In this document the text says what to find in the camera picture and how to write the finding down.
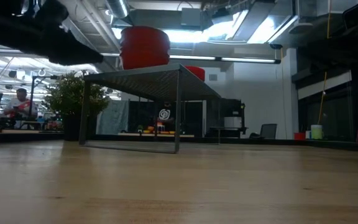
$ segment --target wooden floor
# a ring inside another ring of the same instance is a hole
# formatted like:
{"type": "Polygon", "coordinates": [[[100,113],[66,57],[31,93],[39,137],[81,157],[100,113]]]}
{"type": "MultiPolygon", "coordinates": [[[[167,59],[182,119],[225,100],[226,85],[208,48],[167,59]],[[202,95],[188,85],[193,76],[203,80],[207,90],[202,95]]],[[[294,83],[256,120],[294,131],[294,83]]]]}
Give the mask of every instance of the wooden floor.
{"type": "Polygon", "coordinates": [[[358,152],[0,144],[0,223],[357,224],[358,152]]]}

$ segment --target man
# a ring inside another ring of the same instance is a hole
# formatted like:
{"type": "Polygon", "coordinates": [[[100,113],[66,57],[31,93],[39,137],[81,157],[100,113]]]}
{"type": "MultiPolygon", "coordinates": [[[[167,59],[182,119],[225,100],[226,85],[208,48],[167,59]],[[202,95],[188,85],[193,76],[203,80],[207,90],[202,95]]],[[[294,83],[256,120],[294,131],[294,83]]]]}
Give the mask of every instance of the man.
{"type": "Polygon", "coordinates": [[[158,113],[158,122],[163,123],[166,131],[175,130],[175,112],[170,102],[164,102],[163,107],[158,113]]]}
{"type": "MultiPolygon", "coordinates": [[[[16,96],[16,99],[11,99],[11,101],[6,105],[4,114],[11,118],[17,116],[18,114],[23,118],[28,117],[30,111],[30,100],[26,98],[27,90],[23,88],[16,90],[16,96]]],[[[38,108],[34,102],[32,102],[31,116],[36,117],[37,114],[38,108]]]]}

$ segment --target potted plant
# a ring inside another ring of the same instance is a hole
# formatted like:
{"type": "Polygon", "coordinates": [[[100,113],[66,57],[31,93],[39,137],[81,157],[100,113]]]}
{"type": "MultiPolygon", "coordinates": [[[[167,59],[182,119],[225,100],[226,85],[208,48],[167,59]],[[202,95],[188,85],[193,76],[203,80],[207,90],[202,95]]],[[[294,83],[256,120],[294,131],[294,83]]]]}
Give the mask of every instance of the potted plant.
{"type": "MultiPolygon", "coordinates": [[[[63,118],[65,140],[76,141],[80,135],[81,109],[85,82],[76,72],[61,76],[54,85],[47,88],[42,104],[63,118]]],[[[96,121],[97,115],[108,105],[105,92],[99,85],[91,85],[88,121],[96,121]]]]}

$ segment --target green leaves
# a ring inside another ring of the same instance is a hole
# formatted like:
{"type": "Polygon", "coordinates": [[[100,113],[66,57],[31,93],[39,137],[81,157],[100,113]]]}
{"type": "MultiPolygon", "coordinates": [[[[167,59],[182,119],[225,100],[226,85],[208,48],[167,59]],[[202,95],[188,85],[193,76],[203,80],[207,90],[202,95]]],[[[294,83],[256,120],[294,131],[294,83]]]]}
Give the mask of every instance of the green leaves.
{"type": "MultiPolygon", "coordinates": [[[[46,96],[42,104],[61,115],[80,116],[83,101],[83,77],[75,77],[76,72],[67,73],[47,88],[50,96],[46,96]]],[[[97,115],[108,105],[101,86],[92,84],[90,94],[90,115],[97,115]]]]}

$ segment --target metal wire table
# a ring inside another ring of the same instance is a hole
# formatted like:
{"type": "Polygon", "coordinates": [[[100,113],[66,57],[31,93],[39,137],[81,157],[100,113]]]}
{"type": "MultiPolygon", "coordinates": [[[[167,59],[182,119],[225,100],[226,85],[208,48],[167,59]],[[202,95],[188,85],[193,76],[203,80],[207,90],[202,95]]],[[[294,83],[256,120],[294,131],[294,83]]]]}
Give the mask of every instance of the metal wire table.
{"type": "MultiPolygon", "coordinates": [[[[179,63],[147,68],[137,68],[118,72],[99,73],[84,77],[83,107],[81,113],[80,145],[86,143],[86,125],[90,108],[90,87],[92,83],[123,91],[145,99],[156,101],[176,101],[175,148],[165,153],[177,153],[180,147],[181,101],[219,100],[221,96],[179,63]]],[[[119,148],[134,151],[162,152],[141,148],[119,148]]]]}

